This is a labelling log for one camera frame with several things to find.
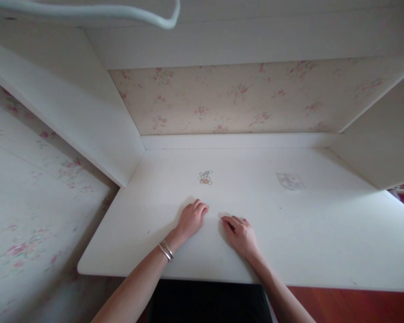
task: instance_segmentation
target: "white shelf board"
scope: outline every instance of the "white shelf board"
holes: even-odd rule
[[[107,70],[395,56],[404,5],[86,32]]]
[[[212,170],[212,185],[200,172]],[[276,172],[298,174],[288,191]],[[288,285],[404,291],[404,205],[329,149],[146,150],[78,264],[81,274],[127,276],[195,198],[211,210],[164,278],[251,283],[219,217],[247,218]]]
[[[145,135],[146,149],[326,148],[341,134],[278,133],[221,135]]]

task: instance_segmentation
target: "hand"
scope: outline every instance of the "hand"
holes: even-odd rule
[[[249,261],[259,254],[255,231],[246,219],[241,220],[236,216],[221,219],[230,245],[241,257]]]
[[[176,244],[178,249],[188,238],[198,232],[209,210],[210,207],[202,203],[200,199],[187,205],[181,212],[177,226],[168,235],[171,240],[174,240],[171,244]]]

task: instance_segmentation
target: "white cable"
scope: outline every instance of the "white cable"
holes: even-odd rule
[[[139,8],[125,5],[57,5],[40,4],[32,1],[0,0],[0,9],[17,13],[32,14],[54,18],[115,18],[136,19],[163,29],[172,29],[180,14],[180,0],[175,0],[175,9],[169,19],[160,17],[154,13]]]

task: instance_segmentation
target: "wrist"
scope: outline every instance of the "wrist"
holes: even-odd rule
[[[169,232],[169,234],[165,237],[165,240],[171,248],[173,254],[175,254],[175,252],[177,252],[177,250],[181,248],[185,242],[185,239],[178,234],[176,229],[172,229],[171,232]]]
[[[250,266],[254,267],[257,263],[261,263],[263,261],[263,255],[259,252],[253,252],[246,257],[247,262]]]

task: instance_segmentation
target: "finger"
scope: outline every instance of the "finger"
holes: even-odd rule
[[[208,205],[206,205],[205,203],[199,203],[198,204],[198,206],[197,206],[197,208],[196,208],[196,212],[197,213],[199,213],[199,214],[202,214],[202,212],[205,210],[205,209],[207,209],[207,212],[208,212]]]
[[[227,222],[226,220],[222,220],[221,222],[223,223],[223,228],[228,236],[235,235],[235,232],[232,230],[231,224],[229,222]]]
[[[239,217],[236,217],[235,215],[232,215],[232,218],[234,218],[235,220],[237,220],[241,224],[244,223],[244,221],[242,221]]]
[[[200,199],[197,199],[194,203],[193,203],[193,209],[195,210],[199,204],[201,204],[202,201]]]
[[[237,220],[235,220],[234,218],[228,217],[228,216],[224,216],[221,219],[232,224],[232,226],[235,229],[240,225],[240,223]]]
[[[205,214],[207,214],[209,211],[210,211],[210,207],[209,207],[209,205],[207,205],[207,207],[202,210],[202,213],[201,213],[202,218],[203,218],[203,217],[205,216]]]

